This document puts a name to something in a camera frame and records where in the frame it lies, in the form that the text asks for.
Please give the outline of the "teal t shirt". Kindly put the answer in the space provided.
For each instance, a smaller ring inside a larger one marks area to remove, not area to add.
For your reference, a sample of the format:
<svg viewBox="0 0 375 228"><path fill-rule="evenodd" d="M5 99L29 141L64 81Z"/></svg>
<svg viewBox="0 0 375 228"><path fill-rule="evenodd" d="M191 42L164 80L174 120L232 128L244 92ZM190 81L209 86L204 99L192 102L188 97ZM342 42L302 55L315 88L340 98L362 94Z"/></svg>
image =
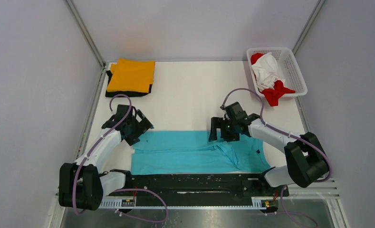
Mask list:
<svg viewBox="0 0 375 228"><path fill-rule="evenodd" d="M209 131L152 131L133 146L133 175L178 173L261 173L270 168L263 142L240 136L210 142Z"/></svg>

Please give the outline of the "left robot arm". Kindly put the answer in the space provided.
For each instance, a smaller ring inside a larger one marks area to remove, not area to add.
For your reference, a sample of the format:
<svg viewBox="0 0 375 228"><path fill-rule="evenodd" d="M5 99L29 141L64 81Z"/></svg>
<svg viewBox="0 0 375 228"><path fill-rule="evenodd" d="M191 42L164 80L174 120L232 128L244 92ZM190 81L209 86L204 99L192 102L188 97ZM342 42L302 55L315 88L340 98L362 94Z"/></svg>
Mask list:
<svg viewBox="0 0 375 228"><path fill-rule="evenodd" d="M89 151L59 170L58 202L62 207L97 210L104 196L117 190L128 195L133 183L120 171L104 174L103 166L121 142L132 146L154 126L141 110L119 104L115 113L103 123L98 138Z"/></svg>

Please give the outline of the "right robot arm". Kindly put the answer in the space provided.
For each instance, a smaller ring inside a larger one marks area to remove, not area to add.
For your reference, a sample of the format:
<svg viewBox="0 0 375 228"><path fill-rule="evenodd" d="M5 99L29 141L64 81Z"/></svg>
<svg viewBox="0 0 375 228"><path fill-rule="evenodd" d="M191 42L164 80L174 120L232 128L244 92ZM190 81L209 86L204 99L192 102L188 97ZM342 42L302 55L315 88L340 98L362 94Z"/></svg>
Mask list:
<svg viewBox="0 0 375 228"><path fill-rule="evenodd" d="M306 188L321 182L331 168L315 134L296 136L267 123L261 114L247 114L238 102L221 106L223 117L212 117L209 141L218 139L217 133L227 142L236 142L240 136L259 139L285 155L286 165L270 168L260 175L260 193L269 196L277 187L296 184Z"/></svg>

